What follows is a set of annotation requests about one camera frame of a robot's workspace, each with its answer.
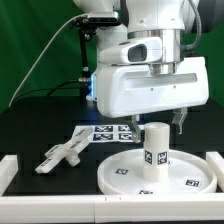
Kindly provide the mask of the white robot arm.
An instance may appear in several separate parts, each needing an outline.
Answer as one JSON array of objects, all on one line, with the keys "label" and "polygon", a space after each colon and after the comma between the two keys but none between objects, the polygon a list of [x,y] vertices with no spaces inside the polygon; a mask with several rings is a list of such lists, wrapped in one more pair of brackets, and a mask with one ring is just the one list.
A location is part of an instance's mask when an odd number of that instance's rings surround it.
[{"label": "white robot arm", "polygon": [[209,97],[205,58],[192,52],[202,34],[224,20],[222,0],[73,0],[84,11],[77,24],[95,34],[93,98],[99,112],[125,118],[141,140],[142,114],[172,110],[183,124],[187,109]]}]

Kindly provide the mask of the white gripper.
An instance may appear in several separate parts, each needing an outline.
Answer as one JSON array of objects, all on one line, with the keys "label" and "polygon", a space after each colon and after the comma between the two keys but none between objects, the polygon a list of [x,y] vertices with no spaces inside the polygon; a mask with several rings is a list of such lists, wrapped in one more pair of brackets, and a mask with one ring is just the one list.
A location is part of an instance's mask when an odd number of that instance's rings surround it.
[{"label": "white gripper", "polygon": [[97,108],[110,118],[131,116],[132,140],[141,141],[139,114],[172,110],[172,124],[181,135],[188,109],[209,97],[203,57],[189,57],[174,74],[150,73],[148,65],[108,66],[97,77]]}]

